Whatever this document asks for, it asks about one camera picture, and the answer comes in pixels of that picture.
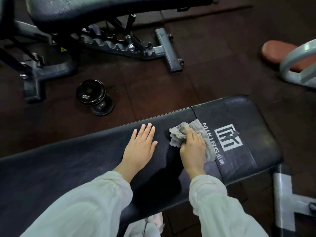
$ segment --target square logo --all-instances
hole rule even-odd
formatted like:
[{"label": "square logo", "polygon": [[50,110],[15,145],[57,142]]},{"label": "square logo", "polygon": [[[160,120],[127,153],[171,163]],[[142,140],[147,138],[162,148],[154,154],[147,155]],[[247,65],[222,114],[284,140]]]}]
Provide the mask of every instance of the square logo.
[{"label": "square logo", "polygon": [[218,128],[214,131],[223,148],[223,151],[228,151],[243,145],[238,136],[239,132],[236,131],[233,124]]}]

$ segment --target wrist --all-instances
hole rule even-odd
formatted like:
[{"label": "wrist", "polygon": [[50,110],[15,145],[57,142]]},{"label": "wrist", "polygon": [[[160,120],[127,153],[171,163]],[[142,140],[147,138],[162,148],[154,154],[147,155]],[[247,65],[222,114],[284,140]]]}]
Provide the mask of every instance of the wrist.
[{"label": "wrist", "polygon": [[120,173],[128,183],[132,181],[134,176],[138,173],[138,170],[132,165],[122,161],[118,164],[118,166],[114,169],[114,171]]},{"label": "wrist", "polygon": [[203,169],[196,169],[196,168],[188,168],[185,169],[187,175],[189,176],[190,180],[193,180],[196,176],[199,175],[206,175]]}]

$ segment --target hand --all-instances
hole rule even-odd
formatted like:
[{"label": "hand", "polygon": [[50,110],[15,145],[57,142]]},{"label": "hand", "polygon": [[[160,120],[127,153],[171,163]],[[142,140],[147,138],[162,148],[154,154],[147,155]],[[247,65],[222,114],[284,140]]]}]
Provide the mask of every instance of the hand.
[{"label": "hand", "polygon": [[132,137],[125,148],[123,160],[114,169],[114,171],[119,172],[128,183],[145,167],[153,156],[158,142],[152,142],[156,129],[154,126],[151,126],[151,123],[149,123],[147,127],[143,124],[137,136],[137,130],[135,129],[133,131]]},{"label": "hand", "polygon": [[182,143],[180,156],[183,167],[190,177],[205,175],[203,170],[206,145],[204,139],[191,128],[185,128],[186,143]]}]

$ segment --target sleeve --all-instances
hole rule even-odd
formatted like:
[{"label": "sleeve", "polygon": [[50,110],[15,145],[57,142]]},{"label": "sleeve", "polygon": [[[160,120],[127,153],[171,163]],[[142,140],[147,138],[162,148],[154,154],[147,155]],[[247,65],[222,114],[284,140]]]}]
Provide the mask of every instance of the sleeve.
[{"label": "sleeve", "polygon": [[190,184],[189,200],[193,213],[200,218],[204,237],[268,237],[239,201],[227,196],[226,187],[215,177],[195,177]]},{"label": "sleeve", "polygon": [[132,195],[121,174],[109,171],[61,196],[21,237],[116,237]]}]

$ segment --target gray cleaning cloth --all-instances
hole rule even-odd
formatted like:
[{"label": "gray cleaning cloth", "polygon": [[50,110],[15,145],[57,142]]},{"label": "gray cleaning cloth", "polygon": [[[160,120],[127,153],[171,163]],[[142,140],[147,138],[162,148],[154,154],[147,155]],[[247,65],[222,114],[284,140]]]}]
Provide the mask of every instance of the gray cleaning cloth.
[{"label": "gray cleaning cloth", "polygon": [[190,127],[196,133],[201,135],[203,139],[205,140],[205,144],[206,144],[205,163],[215,160],[215,157],[216,157],[215,150],[211,144],[211,141],[209,140],[206,130],[204,129],[203,125],[200,123],[198,119],[196,119],[195,121],[192,121],[189,124],[186,122],[182,122],[180,125],[170,128],[169,129],[171,133],[170,145],[175,146],[175,147],[181,147],[182,142],[186,141],[185,127]]}]

